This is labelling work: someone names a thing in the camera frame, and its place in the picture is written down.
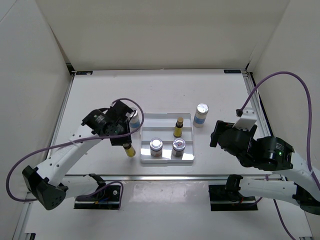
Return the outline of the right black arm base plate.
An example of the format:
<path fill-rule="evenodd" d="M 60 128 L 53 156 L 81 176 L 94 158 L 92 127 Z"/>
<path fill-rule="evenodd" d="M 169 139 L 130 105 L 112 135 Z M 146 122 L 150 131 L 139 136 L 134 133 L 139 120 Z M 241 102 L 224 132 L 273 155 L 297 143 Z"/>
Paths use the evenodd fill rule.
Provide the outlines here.
<path fill-rule="evenodd" d="M 257 200 L 254 196 L 245 197 L 225 190 L 224 185 L 208 186 L 210 210 L 212 212 L 257 211 Z"/>

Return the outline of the blue-label salt shaker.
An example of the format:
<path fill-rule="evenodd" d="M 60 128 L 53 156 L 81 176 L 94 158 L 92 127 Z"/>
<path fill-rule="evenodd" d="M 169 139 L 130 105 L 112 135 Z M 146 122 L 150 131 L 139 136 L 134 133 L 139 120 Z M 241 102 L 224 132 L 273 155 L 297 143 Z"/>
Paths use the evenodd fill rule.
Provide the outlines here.
<path fill-rule="evenodd" d="M 130 130 L 133 131 L 140 126 L 140 117 L 139 117 L 139 112 L 135 107 L 132 107 L 131 109 L 133 112 L 129 119 L 129 126 L 130 126 Z"/>
<path fill-rule="evenodd" d="M 196 107 L 196 111 L 194 114 L 194 118 L 193 118 L 193 126 L 196 128 L 201 128 L 203 127 L 207 115 L 209 112 L 209 106 L 205 103 L 199 103 Z"/>

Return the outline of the silver-lid spice jar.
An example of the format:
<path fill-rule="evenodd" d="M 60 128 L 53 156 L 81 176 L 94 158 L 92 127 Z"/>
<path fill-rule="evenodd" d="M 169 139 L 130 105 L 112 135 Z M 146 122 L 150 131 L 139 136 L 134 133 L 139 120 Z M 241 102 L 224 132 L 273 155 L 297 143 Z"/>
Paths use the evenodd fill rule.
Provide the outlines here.
<path fill-rule="evenodd" d="M 160 157 L 162 155 L 163 150 L 163 142 L 160 138 L 155 137 L 150 140 L 150 154 L 153 157 Z"/>

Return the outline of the red-logo-lid spice jar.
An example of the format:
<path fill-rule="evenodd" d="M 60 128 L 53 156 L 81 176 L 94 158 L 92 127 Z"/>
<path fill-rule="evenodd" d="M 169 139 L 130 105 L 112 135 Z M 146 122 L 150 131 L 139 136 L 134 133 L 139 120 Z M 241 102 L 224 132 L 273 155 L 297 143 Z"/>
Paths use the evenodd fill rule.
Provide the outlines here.
<path fill-rule="evenodd" d="M 186 148 L 186 142 L 182 138 L 176 138 L 172 142 L 171 154 L 174 157 L 180 158 L 183 156 L 185 148 Z"/>

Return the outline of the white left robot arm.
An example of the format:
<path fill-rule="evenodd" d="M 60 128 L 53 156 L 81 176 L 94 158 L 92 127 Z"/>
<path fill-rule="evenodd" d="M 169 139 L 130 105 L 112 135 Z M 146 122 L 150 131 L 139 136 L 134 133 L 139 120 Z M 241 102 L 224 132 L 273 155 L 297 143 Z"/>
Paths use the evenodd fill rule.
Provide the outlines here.
<path fill-rule="evenodd" d="M 120 100 L 110 108 L 92 110 L 66 146 L 58 147 L 36 167 L 24 168 L 22 175 L 28 190 L 46 210 L 53 210 L 67 198 L 103 198 L 106 182 L 100 176 L 91 173 L 71 180 L 66 174 L 103 137 L 110 137 L 115 146 L 131 144 L 129 121 L 133 114 L 135 110 Z"/>

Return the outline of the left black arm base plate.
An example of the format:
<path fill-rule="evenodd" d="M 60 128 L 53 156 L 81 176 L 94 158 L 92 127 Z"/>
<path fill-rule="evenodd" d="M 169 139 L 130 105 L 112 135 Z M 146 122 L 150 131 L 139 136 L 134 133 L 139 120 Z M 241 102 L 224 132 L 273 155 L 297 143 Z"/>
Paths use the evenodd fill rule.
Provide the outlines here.
<path fill-rule="evenodd" d="M 124 185 L 121 181 L 106 183 L 91 196 L 78 196 L 74 201 L 73 208 L 76 210 L 120 210 Z"/>

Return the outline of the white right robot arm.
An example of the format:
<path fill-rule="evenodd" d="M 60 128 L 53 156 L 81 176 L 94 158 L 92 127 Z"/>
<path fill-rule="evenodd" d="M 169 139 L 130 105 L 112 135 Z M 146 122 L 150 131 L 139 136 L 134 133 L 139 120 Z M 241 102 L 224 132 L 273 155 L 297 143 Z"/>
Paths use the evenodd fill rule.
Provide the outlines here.
<path fill-rule="evenodd" d="M 254 125 L 251 130 L 240 130 L 233 123 L 219 120 L 210 135 L 210 146 L 220 146 L 245 168 L 280 174 L 287 180 L 263 181 L 231 174 L 218 195 L 231 202 L 253 196 L 275 199 L 319 215 L 320 190 L 313 178 L 320 176 L 319 170 L 310 170 L 306 160 L 281 138 L 267 136 L 254 139 L 256 129 Z"/>

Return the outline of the yellow-label small bottle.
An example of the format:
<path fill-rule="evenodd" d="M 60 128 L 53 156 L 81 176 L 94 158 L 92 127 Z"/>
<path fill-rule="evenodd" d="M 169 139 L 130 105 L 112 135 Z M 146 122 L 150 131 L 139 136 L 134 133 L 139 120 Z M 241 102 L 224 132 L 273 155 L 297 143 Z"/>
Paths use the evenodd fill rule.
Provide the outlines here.
<path fill-rule="evenodd" d="M 128 157 L 133 158 L 136 155 L 136 150 L 130 143 L 126 143 L 123 145 L 125 153 Z"/>
<path fill-rule="evenodd" d="M 175 138 L 180 138 L 182 136 L 183 123 L 184 119 L 182 117 L 178 117 L 173 131 L 173 136 Z"/>

